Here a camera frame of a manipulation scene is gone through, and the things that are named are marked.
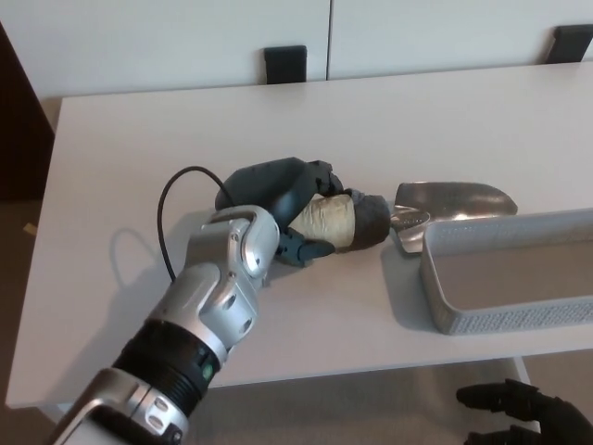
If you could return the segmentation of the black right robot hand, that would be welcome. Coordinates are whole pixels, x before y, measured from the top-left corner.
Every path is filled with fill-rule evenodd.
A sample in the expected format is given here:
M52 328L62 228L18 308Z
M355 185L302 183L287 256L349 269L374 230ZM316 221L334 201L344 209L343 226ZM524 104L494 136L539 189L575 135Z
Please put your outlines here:
M570 402L550 397L539 388L507 379L502 383L473 385L456 392L464 406L505 413L524 422L539 423L538 432L522 426L490 433L471 432L467 444L590 444L592 423Z

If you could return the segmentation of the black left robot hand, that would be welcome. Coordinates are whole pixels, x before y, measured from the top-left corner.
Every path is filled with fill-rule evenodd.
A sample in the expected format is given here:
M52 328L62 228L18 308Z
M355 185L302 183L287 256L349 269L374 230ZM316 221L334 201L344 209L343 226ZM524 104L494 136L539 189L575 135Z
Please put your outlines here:
M215 209L256 205L265 209L280 229L275 259L304 267L307 262L329 256L336 247L329 241L315 240L290 223L314 196L338 196L344 192L331 164L298 158L277 159L235 171L223 183L215 198Z

